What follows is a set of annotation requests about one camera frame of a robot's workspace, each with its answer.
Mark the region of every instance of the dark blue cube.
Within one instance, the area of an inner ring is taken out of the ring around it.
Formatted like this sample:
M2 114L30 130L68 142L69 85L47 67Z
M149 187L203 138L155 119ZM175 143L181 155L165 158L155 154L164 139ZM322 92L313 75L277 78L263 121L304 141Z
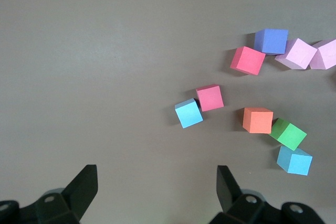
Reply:
M256 33L254 49L267 55L283 55L286 49L288 30L264 29Z

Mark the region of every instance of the green cube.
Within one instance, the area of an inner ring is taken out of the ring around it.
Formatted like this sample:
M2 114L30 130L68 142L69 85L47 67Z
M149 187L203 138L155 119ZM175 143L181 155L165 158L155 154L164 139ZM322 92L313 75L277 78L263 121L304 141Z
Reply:
M302 140L307 136L306 132L281 118L272 126L272 132L269 135L292 151L295 151Z

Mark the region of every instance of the cube face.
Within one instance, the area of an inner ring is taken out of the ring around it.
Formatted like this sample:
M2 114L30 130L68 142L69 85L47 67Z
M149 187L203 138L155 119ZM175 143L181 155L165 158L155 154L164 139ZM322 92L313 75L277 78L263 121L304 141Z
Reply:
M182 128L187 128L203 121L195 99L189 99L175 105L175 111Z
M267 55L285 53L288 30L264 29L256 32L254 49Z
M275 59L291 69L306 69L317 49L301 39L287 41L286 51Z
M329 69L336 66L336 39L323 40L315 45L316 54L310 62L311 69Z
M220 87L217 84L196 89L202 111L214 110L224 107Z
M288 173L308 175L312 161L312 156L297 148L292 151L286 146L282 146L279 151L277 164Z
M258 75L265 54L249 47L239 47L231 63L231 68L246 74Z
M279 118L273 125L270 136L294 151L307 134L295 125Z
M270 134L273 111L265 108L244 108L243 128L249 133Z

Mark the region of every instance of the robotic claw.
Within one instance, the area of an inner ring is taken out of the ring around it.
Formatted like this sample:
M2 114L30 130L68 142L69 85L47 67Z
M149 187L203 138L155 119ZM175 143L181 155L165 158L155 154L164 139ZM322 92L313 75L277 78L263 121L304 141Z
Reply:
M22 209L16 201L0 201L0 224L79 224L97 191L97 167L87 165L60 194L43 195ZM287 202L279 210L244 194L227 166L217 168L217 195L223 212L209 224L324 224L304 204Z
M209 224L325 224L305 204L287 202L279 210L254 194L243 194L227 166L217 167L217 195L223 212Z

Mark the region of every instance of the round bolt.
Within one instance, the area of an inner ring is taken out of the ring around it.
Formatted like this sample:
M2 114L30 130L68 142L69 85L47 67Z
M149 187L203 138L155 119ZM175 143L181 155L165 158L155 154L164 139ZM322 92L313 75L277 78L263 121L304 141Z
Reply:
M9 204L4 204L4 205L0 206L0 212L5 211L8 207L9 207Z
M54 196L49 196L49 197L47 197L47 198L44 199L44 202L45 203L52 202L54 199L55 199Z
M253 204L258 202L257 199L255 197L251 196L251 195L247 196L246 200L247 200L247 202L253 203Z
M293 212L296 212L298 214L303 213L303 209L298 205L292 204L292 205L289 206L289 208L290 208L290 210L292 210Z

